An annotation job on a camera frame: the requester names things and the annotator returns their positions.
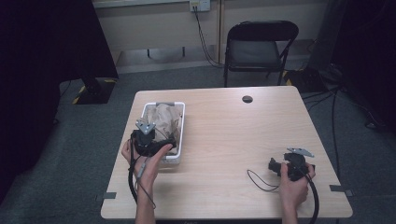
table top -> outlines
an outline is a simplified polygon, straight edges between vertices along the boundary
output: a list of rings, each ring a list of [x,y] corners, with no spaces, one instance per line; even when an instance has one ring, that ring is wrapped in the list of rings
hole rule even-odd
[[[253,98],[252,103],[242,101],[246,95]],[[277,185],[279,177],[268,170],[268,162],[271,158],[283,161],[287,147],[303,147],[315,154],[315,158],[306,160],[316,165],[318,216],[352,215],[345,193],[330,191],[330,185],[340,183],[294,87],[140,91],[134,98],[120,150],[135,129],[145,103],[175,101],[186,104],[181,162],[163,167],[155,180],[157,219],[280,218],[277,191],[257,188],[247,169]],[[107,189],[117,195],[105,199],[103,218],[135,217],[128,168],[119,151]],[[313,211],[314,198],[309,190],[298,214],[312,217]]]

power cord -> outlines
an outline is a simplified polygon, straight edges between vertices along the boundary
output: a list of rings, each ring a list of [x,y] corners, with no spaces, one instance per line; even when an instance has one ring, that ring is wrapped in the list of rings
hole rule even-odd
[[[206,60],[210,63],[210,65],[212,65],[212,66],[214,66],[216,68],[223,68],[223,66],[217,66],[216,65],[216,64],[223,65],[222,63],[217,63],[217,62],[215,62],[212,59],[212,57],[210,57],[210,54],[209,54],[209,52],[207,51],[207,48],[206,48],[205,37],[204,37],[204,34],[202,33],[201,23],[199,22],[197,7],[192,7],[192,8],[194,10],[195,18],[196,18],[197,23],[198,23],[199,37],[201,39],[201,44],[202,44],[202,48],[204,50],[204,54],[205,54]]]
[[[338,157],[338,146],[337,146],[337,141],[335,137],[335,125],[334,125],[334,117],[335,117],[335,99],[337,98],[337,91],[334,93],[334,97],[332,98],[332,142],[334,144],[334,153],[335,153],[335,164],[336,164],[336,173],[338,180],[341,180],[341,172],[340,172],[340,161]]]
[[[311,105],[311,106],[307,109],[307,111],[309,112],[309,111],[312,109],[312,107],[314,107],[315,105],[318,105],[318,104],[320,104],[321,102],[323,102],[323,101],[329,99],[331,96],[332,96],[332,94],[329,94],[328,96],[324,97],[323,99],[316,100],[316,101],[306,102],[305,104],[314,103],[313,105]]]
[[[334,65],[334,64],[331,64],[331,67],[332,67],[333,70],[337,70],[338,73],[341,73],[340,71],[338,71],[337,68],[335,68],[335,65]],[[322,77],[321,74],[319,74],[319,77],[320,77],[322,83],[324,84],[324,86],[326,87],[325,81],[323,80],[323,77]],[[353,102],[351,102],[350,100],[347,100],[347,99],[345,99],[345,98],[343,98],[343,97],[340,97],[340,96],[338,96],[338,95],[335,95],[334,92],[332,92],[332,91],[329,90],[328,88],[327,88],[327,90],[328,90],[329,92],[331,92],[332,95],[334,95],[334,97],[338,97],[338,99],[340,99],[340,100],[343,100],[343,101],[345,101],[345,102],[347,102],[347,103],[349,103],[349,104],[351,104],[351,105],[354,105],[354,106],[357,106],[357,107],[363,109],[363,110],[370,116],[370,118],[371,118],[378,126],[380,126],[380,127],[385,127],[385,126],[386,126],[384,123],[378,122],[378,120],[375,119],[375,116],[370,112],[370,110],[369,110],[368,108],[364,107],[363,105],[359,105],[359,104],[353,103]]]
[[[315,96],[322,95],[322,94],[327,93],[327,92],[329,92],[329,91],[322,91],[322,92],[320,92],[320,93],[316,93],[316,94],[313,94],[313,95],[305,96],[305,97],[303,97],[302,99],[303,99],[303,100],[306,100],[306,99],[309,99],[309,98],[312,98],[312,97],[315,97]]]
[[[253,173],[255,176],[257,176],[257,177],[260,179],[260,181],[261,181],[262,183],[264,183],[265,185],[267,185],[267,186],[269,186],[269,187],[272,187],[273,189],[263,189],[262,187],[260,187],[260,186],[256,183],[256,181],[253,180],[253,178],[251,177],[250,173]],[[251,170],[247,170],[247,175],[248,175],[248,177],[250,178],[250,180],[257,186],[257,188],[259,188],[259,189],[261,189],[261,190],[263,190],[263,191],[274,191],[275,189],[278,189],[278,188],[279,188],[279,185],[270,185],[270,184],[266,183],[261,177],[259,177],[256,173],[254,173],[254,172],[251,171]]]
[[[318,213],[319,213],[318,191],[317,191],[317,188],[315,187],[314,182],[312,181],[311,176],[309,174],[305,174],[300,168],[299,168],[299,171],[305,176],[306,180],[309,183],[309,186],[312,189],[312,193],[314,195],[315,209],[314,209],[314,214],[312,215],[311,220],[309,221],[309,224],[314,224],[317,221]]]
[[[137,187],[136,184],[139,185],[139,188],[141,188],[145,194],[147,195],[148,199],[152,202],[153,204],[153,208],[156,208],[156,204],[154,202],[154,200],[149,196],[149,193],[143,188],[143,186],[140,184],[140,178],[142,177],[142,174],[145,171],[146,168],[146,161],[149,159],[149,157],[147,157],[145,159],[145,161],[143,162],[143,164],[140,166],[139,171],[137,172],[137,177],[136,177],[136,182],[134,183],[134,166],[136,165],[136,162],[140,159],[140,157],[142,157],[141,155],[139,155],[136,160],[134,159],[134,151],[131,150],[131,148],[134,148],[132,146],[133,141],[131,139],[128,140],[129,144],[128,144],[128,149],[131,151],[131,165],[129,168],[129,174],[128,174],[128,184],[129,184],[129,189],[132,192],[132,196],[134,197],[134,201],[137,203]]]

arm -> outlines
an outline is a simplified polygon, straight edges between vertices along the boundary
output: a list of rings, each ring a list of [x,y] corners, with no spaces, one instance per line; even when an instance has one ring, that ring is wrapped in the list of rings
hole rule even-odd
[[[311,164],[307,163],[309,175],[314,178],[315,171]],[[280,187],[279,195],[282,205],[282,223],[297,224],[297,207],[305,202],[308,194],[308,181],[301,178],[297,181],[291,181],[288,178],[288,166],[282,163],[280,168]]]
[[[129,147],[130,141],[127,141],[122,148],[122,156],[131,163],[131,149]],[[166,145],[160,149],[153,157],[140,157],[134,166],[134,176],[137,179],[137,175],[142,165],[144,164],[144,172],[141,177],[137,180],[137,207],[136,207],[136,218],[135,223],[155,223],[154,216],[154,204],[151,200],[154,200],[153,196],[153,185],[154,180],[158,174],[158,168],[160,165],[161,158],[172,148],[172,145]],[[134,158],[137,159],[139,155],[134,150]]]

black chair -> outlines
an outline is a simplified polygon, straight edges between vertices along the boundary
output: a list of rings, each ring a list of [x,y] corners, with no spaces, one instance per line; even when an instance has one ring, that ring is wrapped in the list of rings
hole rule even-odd
[[[267,77],[279,72],[279,86],[289,47],[298,33],[297,25],[290,21],[244,21],[235,25],[227,36],[224,87],[227,87],[228,70],[267,72]],[[280,51],[276,41],[285,41],[287,45]]]

hole in table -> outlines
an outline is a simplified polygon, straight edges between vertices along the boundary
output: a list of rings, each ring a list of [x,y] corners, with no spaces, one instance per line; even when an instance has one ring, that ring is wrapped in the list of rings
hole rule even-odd
[[[253,98],[251,96],[246,95],[246,96],[242,97],[242,101],[247,104],[250,104],[251,102],[253,102]]]

